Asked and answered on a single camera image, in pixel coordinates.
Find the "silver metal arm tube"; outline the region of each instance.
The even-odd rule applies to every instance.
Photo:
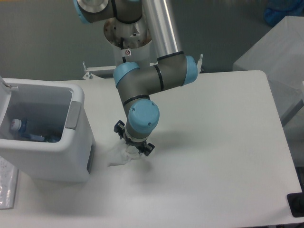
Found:
[[[182,51],[169,0],[142,0],[157,57]]]

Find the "plastic bottle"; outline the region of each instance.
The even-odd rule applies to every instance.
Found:
[[[304,0],[269,0],[264,12],[264,20],[275,26],[285,16],[299,16],[304,9]]]
[[[45,129],[43,125],[40,126],[35,122],[28,121],[27,118],[13,119],[10,129],[16,132],[15,138],[17,140],[56,143],[61,138],[61,135],[58,136],[58,134]]]

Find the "gray floor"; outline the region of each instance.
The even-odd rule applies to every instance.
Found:
[[[206,72],[232,64],[263,37],[266,0],[173,0],[184,52],[204,53]],[[103,22],[84,25],[72,0],[0,1],[0,75],[73,80],[88,67],[114,65]]]

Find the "black corner object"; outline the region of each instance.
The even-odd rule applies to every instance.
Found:
[[[287,200],[292,215],[295,218],[304,217],[304,193],[288,194]]]

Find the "blue object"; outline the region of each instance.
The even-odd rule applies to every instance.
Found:
[[[304,0],[269,0],[264,20],[273,27],[285,16],[300,16],[303,9]]]
[[[74,2],[75,9],[77,11],[78,17],[80,18],[81,22],[84,24],[90,24],[90,22],[88,22],[86,20],[86,18],[84,17],[84,15],[82,14],[82,12],[78,6],[77,0],[73,0],[73,2]]]
[[[157,126],[160,110],[157,105],[148,99],[135,102],[128,115],[131,127],[138,133],[150,134]]]
[[[18,132],[20,134],[23,134],[27,130],[27,124],[28,124],[28,119],[27,118],[22,119],[22,121],[21,121],[21,127],[18,130]]]
[[[116,69],[114,70],[114,81],[115,81],[115,85],[117,87],[119,81],[126,75],[128,74],[130,71],[134,70],[134,69],[139,69],[139,66],[137,63],[135,62],[126,62],[126,63],[122,63],[121,65],[119,65],[118,67],[116,67]]]
[[[198,78],[198,66],[192,56],[186,56],[187,59],[187,73],[184,85],[194,82]]]

